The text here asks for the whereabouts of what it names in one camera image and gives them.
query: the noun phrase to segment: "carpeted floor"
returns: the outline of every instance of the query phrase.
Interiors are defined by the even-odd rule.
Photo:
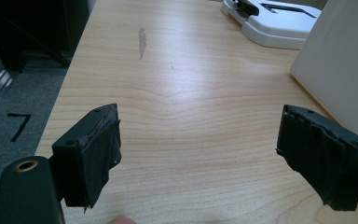
[[[27,60],[0,97],[0,174],[13,161],[34,155],[66,71],[51,59]]]

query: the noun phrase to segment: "wooden table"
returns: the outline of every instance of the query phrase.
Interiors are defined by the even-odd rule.
[[[123,159],[67,223],[358,223],[275,152],[284,104],[325,114],[289,73],[297,51],[252,43],[220,6],[97,1],[36,154],[117,103]]]

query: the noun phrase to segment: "white device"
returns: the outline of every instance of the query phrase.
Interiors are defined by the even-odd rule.
[[[321,14],[315,7],[262,0],[225,0],[220,9],[250,40],[280,49],[301,49]]]
[[[291,68],[342,126],[358,134],[358,0],[329,0]]]

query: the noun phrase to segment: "wood grain surface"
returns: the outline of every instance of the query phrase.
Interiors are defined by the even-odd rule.
[[[97,1],[36,154],[117,103],[123,159],[67,223],[358,223],[275,152],[284,104],[325,114],[289,73],[297,51],[249,41],[220,6]]]

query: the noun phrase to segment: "gray smudge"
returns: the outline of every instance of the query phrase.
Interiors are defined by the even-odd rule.
[[[145,29],[141,27],[141,29],[139,30],[139,54],[141,60],[142,57],[144,57],[145,48],[146,48],[146,33],[145,33]]]

